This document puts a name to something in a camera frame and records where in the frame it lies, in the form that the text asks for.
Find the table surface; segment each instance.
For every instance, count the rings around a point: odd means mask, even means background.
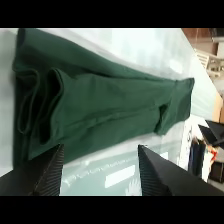
[[[217,91],[180,28],[40,28],[111,61],[170,79],[195,78],[191,113],[212,119]],[[16,28],[0,29],[0,176],[12,169]],[[141,195],[138,144],[179,165],[184,122],[64,165],[61,195]]]

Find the wooden floor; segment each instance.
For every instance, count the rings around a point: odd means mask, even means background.
[[[182,28],[193,48],[217,55],[218,43],[213,43],[209,28]]]

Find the dark green fabric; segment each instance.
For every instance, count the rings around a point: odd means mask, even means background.
[[[15,166],[58,143],[66,163],[135,136],[165,134],[190,115],[194,79],[154,77],[38,29],[19,29],[13,70]]]

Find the green garment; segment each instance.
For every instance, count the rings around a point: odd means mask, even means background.
[[[59,143],[67,163],[139,135],[163,135],[190,115],[193,78],[154,77],[37,29],[19,29],[13,70],[14,166]]]

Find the green cloth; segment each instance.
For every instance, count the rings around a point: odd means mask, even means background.
[[[13,70],[14,166],[59,143],[67,163],[139,135],[166,134],[190,115],[193,78],[154,77],[38,29],[19,29]]]

